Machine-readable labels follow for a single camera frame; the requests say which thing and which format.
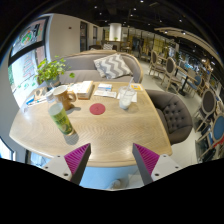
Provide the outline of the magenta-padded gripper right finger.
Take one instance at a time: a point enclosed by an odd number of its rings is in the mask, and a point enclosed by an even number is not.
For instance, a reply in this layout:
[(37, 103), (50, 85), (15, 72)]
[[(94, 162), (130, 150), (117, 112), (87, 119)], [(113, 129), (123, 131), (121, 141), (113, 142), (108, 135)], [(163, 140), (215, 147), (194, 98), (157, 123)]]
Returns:
[(132, 153), (144, 185), (181, 170), (181, 166), (167, 154), (158, 155), (139, 144), (133, 144)]

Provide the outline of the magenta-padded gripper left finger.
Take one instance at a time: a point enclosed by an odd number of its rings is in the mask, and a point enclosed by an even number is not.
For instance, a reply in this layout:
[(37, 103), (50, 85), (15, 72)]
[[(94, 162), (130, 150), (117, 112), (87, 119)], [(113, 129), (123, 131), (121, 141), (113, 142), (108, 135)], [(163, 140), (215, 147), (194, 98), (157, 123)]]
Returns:
[(56, 155), (43, 170), (79, 185), (90, 154), (91, 144), (87, 143), (66, 155)]

